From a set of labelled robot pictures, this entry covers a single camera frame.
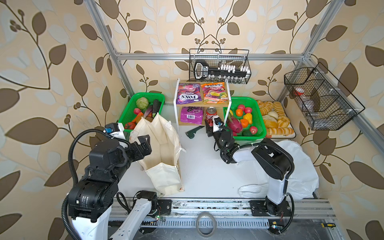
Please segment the red cola can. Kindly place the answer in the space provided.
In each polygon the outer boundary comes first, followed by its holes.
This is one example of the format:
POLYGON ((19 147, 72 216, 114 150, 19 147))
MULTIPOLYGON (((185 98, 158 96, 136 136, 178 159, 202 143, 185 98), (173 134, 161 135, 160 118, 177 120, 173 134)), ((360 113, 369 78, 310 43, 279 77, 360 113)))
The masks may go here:
POLYGON ((208 107, 206 109, 206 123, 209 126, 213 126, 213 117, 217 115, 217 109, 214 107, 208 107))

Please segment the purple grape candy bag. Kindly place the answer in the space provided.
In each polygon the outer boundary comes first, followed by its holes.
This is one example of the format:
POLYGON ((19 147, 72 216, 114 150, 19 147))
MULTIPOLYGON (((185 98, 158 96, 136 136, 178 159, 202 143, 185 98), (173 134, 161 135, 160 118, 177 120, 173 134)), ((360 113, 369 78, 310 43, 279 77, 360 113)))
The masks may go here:
POLYGON ((203 123, 203 107, 182 107, 180 121, 182 123, 201 125, 203 123))

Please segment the cream canvas tote bag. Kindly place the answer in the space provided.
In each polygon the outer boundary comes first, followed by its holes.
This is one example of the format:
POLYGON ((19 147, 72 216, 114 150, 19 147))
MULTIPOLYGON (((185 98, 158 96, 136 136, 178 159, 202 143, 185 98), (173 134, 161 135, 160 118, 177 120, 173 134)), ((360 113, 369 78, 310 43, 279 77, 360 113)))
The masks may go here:
POLYGON ((184 192, 179 167, 179 156, 184 149, 172 123, 161 115, 155 116, 152 122, 141 119, 130 133, 129 142, 138 141, 139 136, 144 135, 150 137, 152 153, 140 160, 139 164, 157 192, 164 197, 184 192))

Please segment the orange fruit candy bag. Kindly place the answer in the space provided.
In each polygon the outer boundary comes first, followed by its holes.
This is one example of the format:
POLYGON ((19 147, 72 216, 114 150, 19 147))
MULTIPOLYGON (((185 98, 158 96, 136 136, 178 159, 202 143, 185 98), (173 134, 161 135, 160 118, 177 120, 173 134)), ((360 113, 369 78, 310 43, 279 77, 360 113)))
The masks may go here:
POLYGON ((207 83, 201 85, 203 90, 204 104, 221 104, 228 101, 228 93, 226 91, 226 83, 207 83))

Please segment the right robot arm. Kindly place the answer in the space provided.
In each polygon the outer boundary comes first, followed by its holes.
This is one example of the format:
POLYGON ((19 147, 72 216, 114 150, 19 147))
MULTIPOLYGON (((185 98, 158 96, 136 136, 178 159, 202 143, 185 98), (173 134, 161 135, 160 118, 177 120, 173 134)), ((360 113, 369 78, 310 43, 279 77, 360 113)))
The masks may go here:
POLYGON ((211 121, 205 120, 205 125, 208 137, 213 137, 215 140, 214 150, 220 153, 221 159, 226 164, 257 161, 268 175, 268 193, 265 200, 249 201, 252 216, 283 218, 285 213, 289 213, 287 223, 284 225, 271 223, 269 227, 271 234, 283 234, 291 225, 295 213, 293 196, 287 192, 289 178, 295 170, 293 157, 268 138, 258 143, 237 144, 233 130, 226 127, 218 116, 213 116, 211 121))

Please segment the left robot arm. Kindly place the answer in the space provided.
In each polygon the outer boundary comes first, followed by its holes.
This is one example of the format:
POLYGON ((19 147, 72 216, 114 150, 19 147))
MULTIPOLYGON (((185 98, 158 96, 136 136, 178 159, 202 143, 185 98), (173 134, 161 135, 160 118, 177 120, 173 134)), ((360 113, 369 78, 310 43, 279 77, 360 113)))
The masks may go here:
POLYGON ((129 143, 121 123, 111 123, 103 130, 88 129, 78 134, 68 153, 68 165, 73 187, 62 204, 62 220, 69 236, 74 240, 132 240, 141 231, 146 217, 160 221, 171 213, 172 201, 159 200, 155 192, 139 191, 129 207, 127 199, 119 192, 118 184, 132 163, 152 153, 149 135, 139 136, 129 143), (105 137, 90 151, 90 163, 79 179, 74 166, 74 150, 78 141, 89 133, 105 137), (124 222, 112 236, 108 226, 114 200, 128 212, 124 222))

